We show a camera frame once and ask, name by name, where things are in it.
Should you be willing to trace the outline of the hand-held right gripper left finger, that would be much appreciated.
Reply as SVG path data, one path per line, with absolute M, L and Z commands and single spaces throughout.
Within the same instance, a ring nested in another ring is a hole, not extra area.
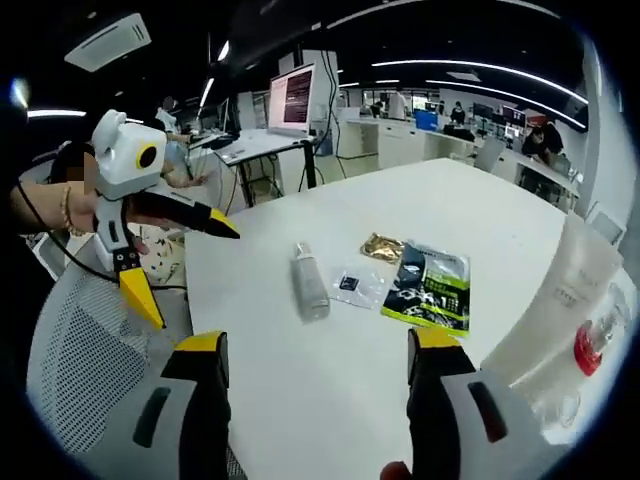
M 177 460 L 179 479 L 227 479 L 231 406 L 228 399 L 228 341 L 224 331 L 193 335 L 179 342 L 143 404 L 132 434 L 134 444 L 163 444 L 160 458 Z

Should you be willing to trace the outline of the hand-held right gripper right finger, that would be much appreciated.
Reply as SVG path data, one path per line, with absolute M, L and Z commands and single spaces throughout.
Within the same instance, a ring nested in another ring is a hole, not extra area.
M 415 479 L 520 479 L 545 450 L 526 401 L 445 332 L 409 330 L 407 377 Z

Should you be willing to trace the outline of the person's left hand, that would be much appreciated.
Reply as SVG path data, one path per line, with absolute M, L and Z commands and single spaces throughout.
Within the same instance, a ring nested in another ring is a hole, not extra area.
M 95 209 L 97 206 L 97 200 L 98 195 L 95 191 L 85 193 L 82 188 L 70 188 L 67 200 L 67 212 L 68 219 L 70 220 L 71 225 L 74 228 L 83 232 L 95 231 L 93 220 Z M 127 207 L 125 218 L 129 223 L 145 223 L 145 221 L 149 220 L 150 217 L 146 218 L 143 215 L 137 214 L 135 212 L 135 208 L 129 206 Z M 143 243 L 143 240 L 139 236 L 134 235 L 133 243 L 138 253 L 149 253 L 149 249 Z

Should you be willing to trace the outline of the person's right hand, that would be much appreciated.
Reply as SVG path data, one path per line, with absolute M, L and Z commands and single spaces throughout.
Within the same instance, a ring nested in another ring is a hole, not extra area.
M 379 475 L 380 480 L 412 480 L 413 476 L 403 461 L 389 462 Z

